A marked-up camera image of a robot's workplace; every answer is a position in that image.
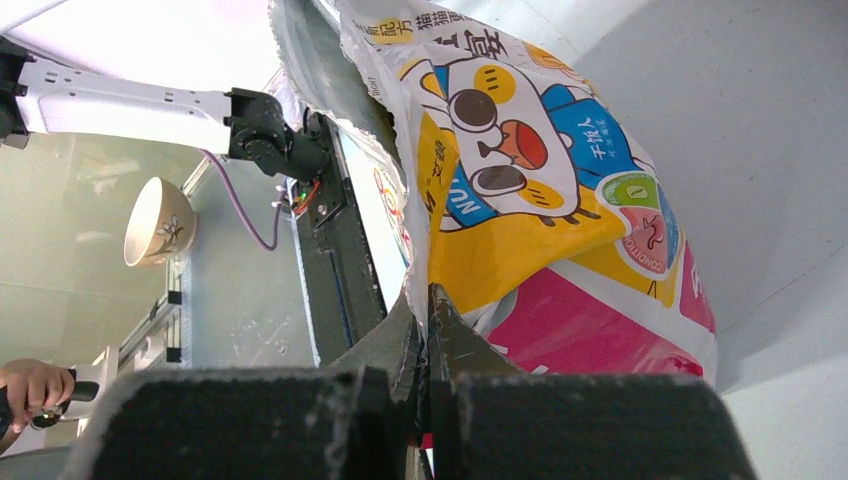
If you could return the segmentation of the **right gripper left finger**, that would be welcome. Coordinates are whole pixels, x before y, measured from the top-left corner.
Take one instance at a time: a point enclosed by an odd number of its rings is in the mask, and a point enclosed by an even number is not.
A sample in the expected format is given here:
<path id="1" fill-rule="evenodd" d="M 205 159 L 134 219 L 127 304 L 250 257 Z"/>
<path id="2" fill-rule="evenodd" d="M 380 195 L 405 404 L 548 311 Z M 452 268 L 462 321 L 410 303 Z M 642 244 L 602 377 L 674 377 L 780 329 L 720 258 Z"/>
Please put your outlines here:
<path id="1" fill-rule="evenodd" d="M 404 299 L 328 368 L 146 371 L 120 379 L 66 479 L 417 479 L 418 340 Z"/>

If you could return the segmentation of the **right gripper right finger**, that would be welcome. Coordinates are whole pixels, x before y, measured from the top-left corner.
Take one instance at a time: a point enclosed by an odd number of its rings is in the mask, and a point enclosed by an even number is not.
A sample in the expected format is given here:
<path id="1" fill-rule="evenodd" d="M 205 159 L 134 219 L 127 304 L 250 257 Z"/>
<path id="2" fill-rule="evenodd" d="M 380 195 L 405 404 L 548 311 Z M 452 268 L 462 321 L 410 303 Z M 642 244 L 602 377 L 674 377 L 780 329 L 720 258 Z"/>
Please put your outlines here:
<path id="1" fill-rule="evenodd" d="M 428 288 L 439 479 L 752 479 L 725 404 L 689 375 L 534 375 Z"/>

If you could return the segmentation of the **cat food bag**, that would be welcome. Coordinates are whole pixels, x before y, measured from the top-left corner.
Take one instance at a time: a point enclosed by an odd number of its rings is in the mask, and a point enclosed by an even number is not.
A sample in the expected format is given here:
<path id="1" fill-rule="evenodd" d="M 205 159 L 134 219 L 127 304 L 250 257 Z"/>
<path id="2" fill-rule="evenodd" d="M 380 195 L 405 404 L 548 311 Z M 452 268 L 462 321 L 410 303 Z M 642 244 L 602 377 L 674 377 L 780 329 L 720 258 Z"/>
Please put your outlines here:
<path id="1" fill-rule="evenodd" d="M 404 256 L 534 374 L 714 382 L 717 335 L 649 155 L 542 48 L 431 1 L 273 1 L 306 103 L 351 133 Z"/>

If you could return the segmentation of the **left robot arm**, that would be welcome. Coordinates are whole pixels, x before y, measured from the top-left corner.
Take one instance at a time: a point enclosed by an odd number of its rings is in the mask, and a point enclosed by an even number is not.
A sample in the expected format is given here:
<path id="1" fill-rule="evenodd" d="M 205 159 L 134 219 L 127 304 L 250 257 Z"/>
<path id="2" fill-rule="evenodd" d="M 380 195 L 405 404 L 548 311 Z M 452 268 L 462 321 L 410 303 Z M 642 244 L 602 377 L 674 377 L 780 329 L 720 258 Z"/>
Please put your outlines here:
<path id="1" fill-rule="evenodd" d="M 54 133 L 183 145 L 299 181 L 318 177 L 334 158 L 321 116 L 307 116 L 296 131 L 268 93 L 193 91 L 112 78 L 37 58 L 3 39 L 2 145 L 23 150 L 32 134 Z"/>

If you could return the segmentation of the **person's hand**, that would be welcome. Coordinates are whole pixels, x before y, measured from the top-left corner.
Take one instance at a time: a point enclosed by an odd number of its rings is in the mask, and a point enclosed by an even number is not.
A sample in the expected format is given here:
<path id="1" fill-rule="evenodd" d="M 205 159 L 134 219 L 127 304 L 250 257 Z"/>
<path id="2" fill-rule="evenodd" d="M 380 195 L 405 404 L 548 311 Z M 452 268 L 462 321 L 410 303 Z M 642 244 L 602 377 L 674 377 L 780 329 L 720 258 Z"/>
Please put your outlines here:
<path id="1" fill-rule="evenodd" d="M 35 359 L 18 359 L 1 367 L 1 387 L 6 388 L 3 397 L 12 413 L 3 440 L 16 440 L 36 412 L 69 399 L 75 379 L 67 368 Z"/>

